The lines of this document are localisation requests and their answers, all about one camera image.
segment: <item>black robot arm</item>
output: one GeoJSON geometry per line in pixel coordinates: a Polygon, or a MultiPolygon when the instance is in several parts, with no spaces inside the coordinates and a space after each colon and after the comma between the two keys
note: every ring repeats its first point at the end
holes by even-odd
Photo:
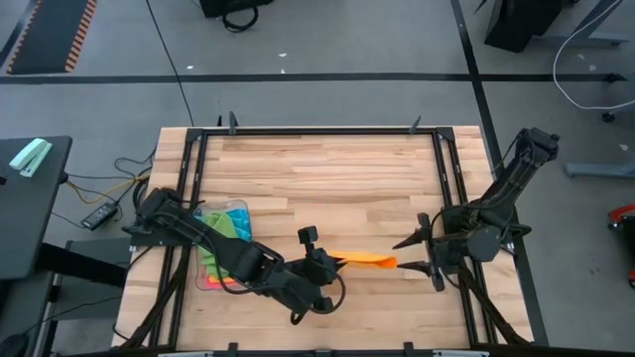
{"type": "Polygon", "coordinates": [[[558,156],[558,135],[539,129],[523,129],[515,139],[514,158],[502,175],[467,209],[477,211],[479,223],[504,229],[509,224],[516,200],[538,169],[558,156]]]}
{"type": "Polygon", "coordinates": [[[322,248],[315,248],[318,239],[315,227],[299,231],[300,241],[307,248],[304,259],[285,262],[285,259],[258,242],[229,239],[205,223],[194,218],[181,206],[176,193],[170,189],[155,189],[137,210],[137,217],[146,234],[159,230],[172,236],[197,244],[212,252],[216,258],[216,269],[229,273],[229,277],[246,288],[232,294],[254,293],[273,298],[292,312],[292,322],[299,323],[310,310],[316,313],[331,313],[341,301],[333,305],[330,297],[323,297],[320,287],[335,280],[343,281],[337,270],[343,264],[330,257],[322,248]]]}
{"type": "Polygon", "coordinates": [[[510,344],[527,344],[505,321],[502,314],[479,286],[467,268],[466,257],[476,262],[491,262],[502,243],[521,238],[531,228],[512,223],[514,204],[539,167],[558,155],[557,135],[539,129],[523,129],[516,137],[514,158],[503,174],[478,199],[443,209],[446,236],[433,238],[428,214],[419,214],[420,228],[393,249],[424,243],[429,261],[400,264],[399,268],[425,273],[435,289],[445,289],[444,275],[457,274],[474,293],[480,304],[510,344]]]}

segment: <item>orange striped edge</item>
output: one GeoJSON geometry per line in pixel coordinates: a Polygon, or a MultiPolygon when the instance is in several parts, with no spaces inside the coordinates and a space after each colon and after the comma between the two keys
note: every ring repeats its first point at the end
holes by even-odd
{"type": "Polygon", "coordinates": [[[68,59],[66,60],[66,66],[63,69],[67,72],[71,72],[73,69],[75,69],[76,65],[77,61],[73,60],[71,57],[68,57],[68,59]]]}
{"type": "Polygon", "coordinates": [[[38,13],[38,9],[40,9],[41,4],[42,4],[42,0],[38,0],[38,2],[36,3],[36,6],[33,8],[33,13],[31,13],[29,22],[27,23],[27,26],[25,26],[24,31],[22,32],[22,36],[20,37],[18,46],[16,47],[16,50],[13,52],[13,56],[11,57],[9,64],[7,64],[7,73],[9,74],[13,72],[13,63],[16,61],[16,59],[18,58],[18,55],[20,54],[20,49],[22,48],[22,44],[24,43],[24,40],[27,38],[27,35],[29,34],[29,29],[31,29],[31,24],[33,24],[33,19],[36,17],[36,14],[38,13]]]}
{"type": "Polygon", "coordinates": [[[83,42],[86,39],[88,27],[90,26],[90,20],[92,20],[92,17],[95,13],[96,5],[97,3],[94,0],[88,0],[88,2],[86,3],[86,8],[84,9],[81,20],[79,21],[77,33],[72,40],[72,45],[70,45],[70,52],[68,53],[68,59],[66,60],[66,66],[64,67],[64,70],[66,72],[73,71],[77,66],[77,62],[79,61],[79,54],[81,53],[81,47],[83,46],[83,42]]]}

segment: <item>red object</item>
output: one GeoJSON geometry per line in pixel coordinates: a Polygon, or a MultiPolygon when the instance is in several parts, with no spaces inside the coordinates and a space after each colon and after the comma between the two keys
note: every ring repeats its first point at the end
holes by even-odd
{"type": "MultiPolygon", "coordinates": [[[[611,224],[614,225],[614,228],[617,228],[618,224],[622,222],[622,217],[624,216],[624,214],[632,210],[635,210],[635,204],[627,204],[625,206],[613,209],[612,211],[608,212],[608,220],[611,224]]],[[[635,289],[635,270],[629,271],[626,274],[626,277],[628,278],[628,283],[630,284],[631,288],[635,289]]]]}
{"type": "Polygon", "coordinates": [[[627,204],[625,206],[613,209],[608,212],[608,220],[611,223],[619,223],[622,220],[624,213],[635,210],[635,204],[627,204]]]}

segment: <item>orange cloth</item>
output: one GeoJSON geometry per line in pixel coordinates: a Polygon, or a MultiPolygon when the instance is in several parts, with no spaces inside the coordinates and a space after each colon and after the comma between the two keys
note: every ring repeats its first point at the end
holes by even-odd
{"type": "Polygon", "coordinates": [[[328,251],[328,255],[342,259],[341,263],[347,263],[360,268],[395,269],[397,267],[397,259],[388,255],[337,251],[328,251]]]}
{"type": "MultiPolygon", "coordinates": [[[[225,278],[225,279],[223,279],[223,281],[226,284],[233,284],[234,283],[234,280],[231,279],[231,278],[225,278]]],[[[216,277],[213,277],[213,276],[207,276],[207,282],[210,283],[210,284],[220,284],[220,281],[216,277]]]]}

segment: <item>green cloth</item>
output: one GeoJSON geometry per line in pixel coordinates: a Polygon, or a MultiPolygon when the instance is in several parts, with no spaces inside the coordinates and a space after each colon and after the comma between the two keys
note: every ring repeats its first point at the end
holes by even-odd
{"type": "MultiPolygon", "coordinates": [[[[206,214],[202,221],[216,230],[218,233],[224,235],[227,238],[238,238],[234,223],[231,221],[231,217],[224,212],[211,212],[206,214]]],[[[200,263],[206,266],[207,275],[213,276],[217,279],[227,278],[229,273],[226,270],[220,268],[221,278],[216,273],[216,257],[212,253],[209,253],[206,249],[198,246],[198,252],[202,256],[200,263]]]]}

